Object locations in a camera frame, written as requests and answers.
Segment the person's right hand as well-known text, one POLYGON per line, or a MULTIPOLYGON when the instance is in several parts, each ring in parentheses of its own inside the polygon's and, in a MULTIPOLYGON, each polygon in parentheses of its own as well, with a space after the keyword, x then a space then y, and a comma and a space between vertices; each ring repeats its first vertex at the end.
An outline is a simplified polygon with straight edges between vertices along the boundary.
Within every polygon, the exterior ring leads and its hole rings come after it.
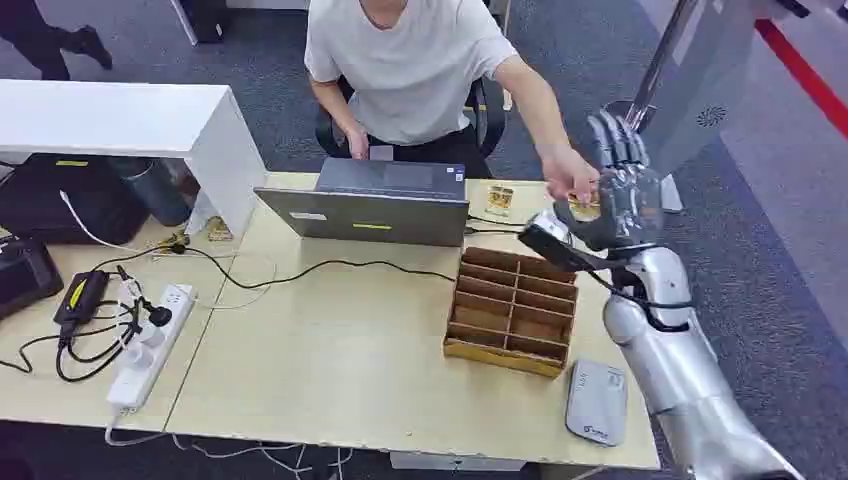
POLYGON ((367 132, 360 125, 344 128, 350 156, 355 160, 369 159, 369 140, 367 132))

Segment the person's left hand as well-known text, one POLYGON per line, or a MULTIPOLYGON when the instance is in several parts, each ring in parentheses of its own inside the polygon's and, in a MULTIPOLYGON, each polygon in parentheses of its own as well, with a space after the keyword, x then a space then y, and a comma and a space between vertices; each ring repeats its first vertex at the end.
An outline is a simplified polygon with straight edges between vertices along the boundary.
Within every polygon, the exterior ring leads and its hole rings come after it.
POLYGON ((556 200, 574 197, 580 204, 592 202, 599 172, 567 144, 540 147, 542 171, 550 195, 556 200))

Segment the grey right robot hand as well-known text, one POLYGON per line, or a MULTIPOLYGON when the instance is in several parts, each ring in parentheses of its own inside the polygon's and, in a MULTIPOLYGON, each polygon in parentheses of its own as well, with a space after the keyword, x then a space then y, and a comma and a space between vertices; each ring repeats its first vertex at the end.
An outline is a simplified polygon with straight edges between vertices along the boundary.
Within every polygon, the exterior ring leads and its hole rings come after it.
POLYGON ((558 200, 558 220, 593 251, 655 243, 663 223, 661 177, 650 168, 641 136, 605 110, 589 116, 588 123, 601 161, 597 216, 580 220, 568 201, 558 200))

